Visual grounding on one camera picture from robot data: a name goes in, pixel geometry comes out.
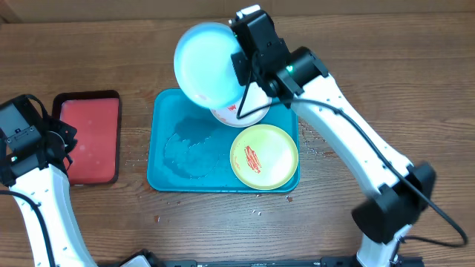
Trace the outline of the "white plate with red stain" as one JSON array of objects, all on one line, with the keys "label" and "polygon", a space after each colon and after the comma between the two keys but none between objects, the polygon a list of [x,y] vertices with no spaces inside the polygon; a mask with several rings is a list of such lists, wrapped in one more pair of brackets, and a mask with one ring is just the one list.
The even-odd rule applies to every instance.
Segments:
[{"label": "white plate with red stain", "polygon": [[[265,117],[269,107],[256,111],[245,118],[238,119],[238,108],[240,107],[242,99],[243,98],[240,98],[236,103],[228,106],[227,108],[211,110],[211,113],[218,121],[234,128],[245,128],[254,125]],[[249,90],[246,95],[246,99],[244,100],[240,115],[244,115],[256,108],[268,105],[271,102],[272,98],[268,97],[256,82],[253,82],[249,86]]]}]

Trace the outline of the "light blue plate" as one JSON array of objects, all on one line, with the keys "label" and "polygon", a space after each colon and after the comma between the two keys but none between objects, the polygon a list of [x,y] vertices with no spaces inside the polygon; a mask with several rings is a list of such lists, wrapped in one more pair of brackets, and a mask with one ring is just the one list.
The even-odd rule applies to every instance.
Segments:
[{"label": "light blue plate", "polygon": [[230,27],[206,22],[187,30],[174,52],[174,73],[180,89],[195,104],[208,109],[228,107],[244,91],[231,55],[241,47]]}]

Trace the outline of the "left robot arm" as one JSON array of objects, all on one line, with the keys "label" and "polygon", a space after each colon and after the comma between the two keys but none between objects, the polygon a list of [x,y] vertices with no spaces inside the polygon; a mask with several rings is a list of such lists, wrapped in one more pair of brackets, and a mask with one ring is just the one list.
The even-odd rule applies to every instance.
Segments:
[{"label": "left robot arm", "polygon": [[113,183],[121,101],[115,90],[61,93],[49,113],[24,94],[1,104],[1,194],[16,201],[36,266],[95,266],[71,185]]}]

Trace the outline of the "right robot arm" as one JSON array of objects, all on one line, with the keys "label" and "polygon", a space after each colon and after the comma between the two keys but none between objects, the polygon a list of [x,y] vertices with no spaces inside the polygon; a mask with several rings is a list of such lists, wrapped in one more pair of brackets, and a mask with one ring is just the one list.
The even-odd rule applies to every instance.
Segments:
[{"label": "right robot arm", "polygon": [[414,165],[388,145],[345,99],[323,62],[308,48],[291,52],[259,5],[237,12],[230,28],[241,50],[232,55],[240,85],[256,82],[327,141],[366,195],[352,211],[363,233],[354,260],[345,266],[423,266],[404,258],[399,246],[427,208],[436,172]]}]

